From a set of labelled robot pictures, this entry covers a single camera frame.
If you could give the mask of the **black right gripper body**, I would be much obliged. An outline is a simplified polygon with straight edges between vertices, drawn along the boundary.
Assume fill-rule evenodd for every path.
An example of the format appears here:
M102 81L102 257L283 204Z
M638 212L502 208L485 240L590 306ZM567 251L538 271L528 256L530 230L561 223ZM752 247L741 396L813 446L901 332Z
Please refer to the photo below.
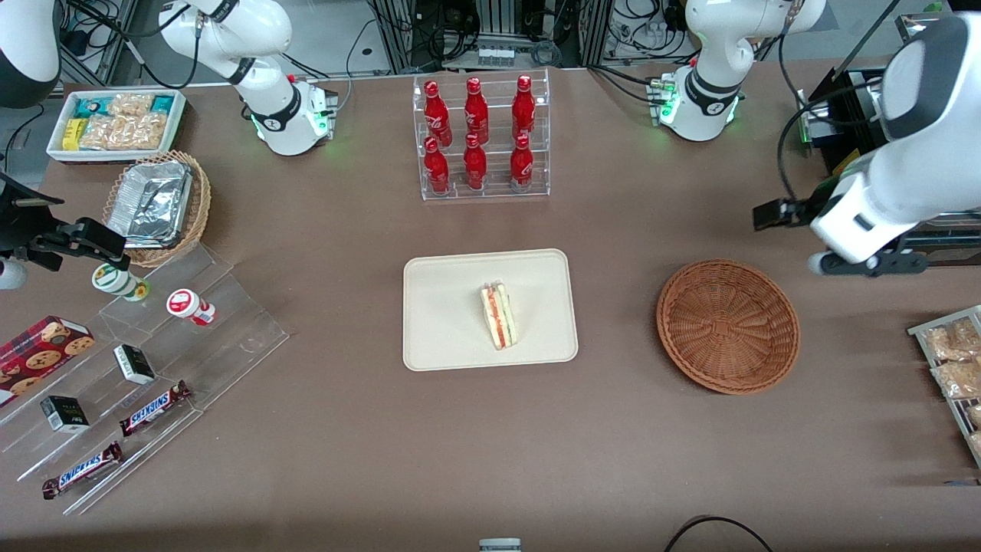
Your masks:
M63 204L64 200L23 186L6 172L1 178L2 259L27 261L31 240L53 229L55 220L58 220L51 214L50 206Z

